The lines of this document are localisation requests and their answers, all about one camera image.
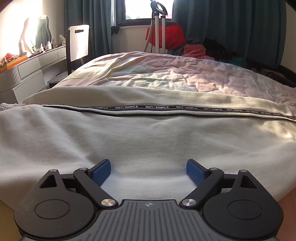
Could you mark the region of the pastel bed sheet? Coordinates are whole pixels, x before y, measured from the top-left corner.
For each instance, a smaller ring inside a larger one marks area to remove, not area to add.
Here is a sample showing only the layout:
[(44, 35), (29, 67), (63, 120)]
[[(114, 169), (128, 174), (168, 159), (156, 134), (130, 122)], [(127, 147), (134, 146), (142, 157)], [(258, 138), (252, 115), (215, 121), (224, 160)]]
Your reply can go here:
[(265, 99), (295, 107), (295, 88), (251, 70), (207, 59), (127, 52), (82, 65), (58, 87), (109, 85)]

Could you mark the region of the green garment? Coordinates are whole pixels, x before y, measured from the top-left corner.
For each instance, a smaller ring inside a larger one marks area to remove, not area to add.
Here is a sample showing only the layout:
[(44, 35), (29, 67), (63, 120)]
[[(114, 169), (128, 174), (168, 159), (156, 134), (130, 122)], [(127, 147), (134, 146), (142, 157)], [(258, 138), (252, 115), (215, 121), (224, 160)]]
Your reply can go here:
[(242, 67), (242, 68), (247, 67), (247, 63), (246, 63), (245, 59), (242, 58), (242, 57), (237, 57), (237, 56), (234, 56), (232, 59), (227, 60), (226, 63), (232, 64), (232, 65), (235, 65), (235, 66), (239, 66), (239, 67)]

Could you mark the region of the teal left curtain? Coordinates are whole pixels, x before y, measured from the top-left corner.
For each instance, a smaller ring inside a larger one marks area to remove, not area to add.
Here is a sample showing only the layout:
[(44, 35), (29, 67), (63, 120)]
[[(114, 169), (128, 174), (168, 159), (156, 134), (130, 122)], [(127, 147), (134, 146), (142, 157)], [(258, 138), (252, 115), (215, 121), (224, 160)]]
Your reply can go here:
[(89, 25), (90, 61), (112, 52), (111, 27), (113, 23), (113, 1), (68, 0), (64, 6), (64, 30), (70, 26)]

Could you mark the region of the teal right curtain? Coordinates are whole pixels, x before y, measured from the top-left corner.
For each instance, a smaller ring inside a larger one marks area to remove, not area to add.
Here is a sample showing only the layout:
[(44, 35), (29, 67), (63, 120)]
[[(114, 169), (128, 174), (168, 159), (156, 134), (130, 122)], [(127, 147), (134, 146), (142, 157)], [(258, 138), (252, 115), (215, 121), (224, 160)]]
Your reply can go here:
[(187, 40), (214, 40), (229, 52), (269, 67), (282, 61), (285, 1), (174, 1), (172, 17)]

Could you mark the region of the garment steamer stand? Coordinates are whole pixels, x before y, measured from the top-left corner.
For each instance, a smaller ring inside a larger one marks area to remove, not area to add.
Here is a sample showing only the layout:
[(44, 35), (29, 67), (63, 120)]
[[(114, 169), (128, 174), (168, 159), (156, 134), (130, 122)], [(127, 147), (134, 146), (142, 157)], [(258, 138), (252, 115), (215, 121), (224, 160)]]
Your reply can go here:
[(168, 12), (163, 4), (158, 1), (151, 1), (152, 19), (149, 27), (149, 31), (146, 37), (144, 46), (144, 52), (147, 51), (148, 45), (152, 37), (155, 39), (152, 41), (151, 46), (155, 47), (157, 54), (166, 53), (166, 16)]

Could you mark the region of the white chair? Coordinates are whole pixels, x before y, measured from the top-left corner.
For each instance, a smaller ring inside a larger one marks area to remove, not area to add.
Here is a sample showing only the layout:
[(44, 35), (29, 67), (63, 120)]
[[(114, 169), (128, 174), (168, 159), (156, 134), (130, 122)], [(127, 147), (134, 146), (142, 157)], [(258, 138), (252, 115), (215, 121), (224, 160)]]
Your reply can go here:
[(48, 81), (50, 88), (57, 85), (73, 71), (73, 62), (80, 61), (84, 64), (83, 58), (89, 54), (89, 25), (70, 26), (66, 31), (66, 64), (67, 71), (57, 75)]

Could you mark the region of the pink garment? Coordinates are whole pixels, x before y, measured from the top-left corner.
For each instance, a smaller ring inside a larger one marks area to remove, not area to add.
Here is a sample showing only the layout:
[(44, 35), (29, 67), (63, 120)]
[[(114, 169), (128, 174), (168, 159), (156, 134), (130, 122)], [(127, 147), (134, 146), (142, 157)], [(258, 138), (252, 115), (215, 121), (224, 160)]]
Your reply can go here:
[(202, 44), (186, 44), (183, 51), (184, 57), (192, 57), (196, 59), (215, 60), (206, 54), (206, 48)]

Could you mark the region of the black garment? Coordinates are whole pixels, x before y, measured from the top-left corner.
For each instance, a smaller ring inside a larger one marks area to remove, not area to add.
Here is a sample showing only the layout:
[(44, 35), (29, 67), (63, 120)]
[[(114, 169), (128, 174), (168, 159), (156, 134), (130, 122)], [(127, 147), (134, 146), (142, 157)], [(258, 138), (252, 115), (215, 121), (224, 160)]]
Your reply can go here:
[(232, 55), (224, 46), (210, 39), (205, 39), (203, 46), (206, 48), (206, 54), (215, 60), (231, 60)]

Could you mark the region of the red garment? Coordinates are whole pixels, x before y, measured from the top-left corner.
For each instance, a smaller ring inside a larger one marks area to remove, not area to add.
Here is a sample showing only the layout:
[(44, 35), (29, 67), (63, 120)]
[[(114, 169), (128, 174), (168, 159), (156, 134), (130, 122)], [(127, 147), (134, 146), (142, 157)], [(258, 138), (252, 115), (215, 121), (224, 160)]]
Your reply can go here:
[[(147, 29), (145, 40), (148, 39), (150, 27)], [(156, 31), (152, 29), (151, 37), (149, 43), (155, 46), (155, 33)], [(181, 26), (170, 23), (166, 25), (166, 36), (165, 36), (165, 47), (166, 50), (171, 50), (177, 48), (186, 43), (185, 35)], [(162, 27), (159, 27), (159, 47), (162, 48)]]

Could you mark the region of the dark bedside furniture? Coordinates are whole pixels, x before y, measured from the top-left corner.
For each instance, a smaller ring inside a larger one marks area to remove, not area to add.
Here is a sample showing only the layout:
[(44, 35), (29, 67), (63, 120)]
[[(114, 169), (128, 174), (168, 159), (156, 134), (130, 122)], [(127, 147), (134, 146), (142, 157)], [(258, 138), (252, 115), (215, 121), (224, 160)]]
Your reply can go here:
[(295, 72), (292, 70), (282, 65), (278, 65), (276, 68), (271, 68), (270, 66), (261, 64), (260, 62), (251, 59), (247, 59), (246, 63), (248, 69), (267, 76), (283, 85), (296, 88)]

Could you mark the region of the window with dark frame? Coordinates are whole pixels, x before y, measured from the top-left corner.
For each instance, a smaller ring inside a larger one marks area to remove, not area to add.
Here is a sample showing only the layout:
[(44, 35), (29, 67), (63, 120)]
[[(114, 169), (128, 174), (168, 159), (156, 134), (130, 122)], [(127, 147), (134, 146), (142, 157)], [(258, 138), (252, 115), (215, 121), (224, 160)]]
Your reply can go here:
[(115, 1), (115, 12), (117, 26), (142, 26), (151, 23), (152, 8), (149, 0)]

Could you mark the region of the orange box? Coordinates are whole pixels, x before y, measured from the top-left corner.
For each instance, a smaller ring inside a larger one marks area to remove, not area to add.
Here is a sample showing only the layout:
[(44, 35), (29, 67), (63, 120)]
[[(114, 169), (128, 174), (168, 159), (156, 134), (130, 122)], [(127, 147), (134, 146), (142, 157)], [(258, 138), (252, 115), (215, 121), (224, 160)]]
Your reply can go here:
[(1, 70), (0, 70), (0, 74), (4, 73), (5, 71), (15, 67), (16, 65), (22, 63), (23, 61), (26, 61), (28, 58), (27, 56), (22, 56), (22, 57), (19, 57), (13, 61), (10, 61), (8, 63), (6, 63), (3, 67), (1, 67)]

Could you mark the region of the white dresser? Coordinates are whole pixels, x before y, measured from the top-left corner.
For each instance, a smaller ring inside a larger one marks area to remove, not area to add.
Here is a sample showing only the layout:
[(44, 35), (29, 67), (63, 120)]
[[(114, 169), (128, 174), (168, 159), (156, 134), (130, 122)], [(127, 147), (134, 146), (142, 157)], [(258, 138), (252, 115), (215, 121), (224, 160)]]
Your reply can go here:
[(48, 82), (66, 74), (66, 47), (32, 57), (1, 73), (1, 102), (20, 103), (49, 88)]

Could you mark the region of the cream trousers with black stripe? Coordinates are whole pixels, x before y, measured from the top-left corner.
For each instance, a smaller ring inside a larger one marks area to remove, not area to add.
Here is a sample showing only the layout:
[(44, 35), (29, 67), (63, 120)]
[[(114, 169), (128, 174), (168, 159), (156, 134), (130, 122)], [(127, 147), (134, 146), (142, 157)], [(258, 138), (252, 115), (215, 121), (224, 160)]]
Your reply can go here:
[(295, 187), (295, 108), (269, 100), (121, 86), (55, 87), (1, 105), (1, 200), (15, 208), (50, 169), (111, 161), (117, 200), (182, 199), (187, 160), (250, 171), (275, 199)]

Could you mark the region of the wavy vanity mirror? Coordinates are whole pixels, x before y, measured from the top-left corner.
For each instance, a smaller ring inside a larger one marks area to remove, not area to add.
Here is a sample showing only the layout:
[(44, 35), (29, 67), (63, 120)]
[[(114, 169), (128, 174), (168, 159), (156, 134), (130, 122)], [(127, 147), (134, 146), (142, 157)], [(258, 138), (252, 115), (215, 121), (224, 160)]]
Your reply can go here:
[(25, 50), (32, 54), (39, 52), (41, 45), (46, 47), (48, 42), (52, 42), (49, 17), (40, 15), (27, 18), (20, 39), (23, 41)]

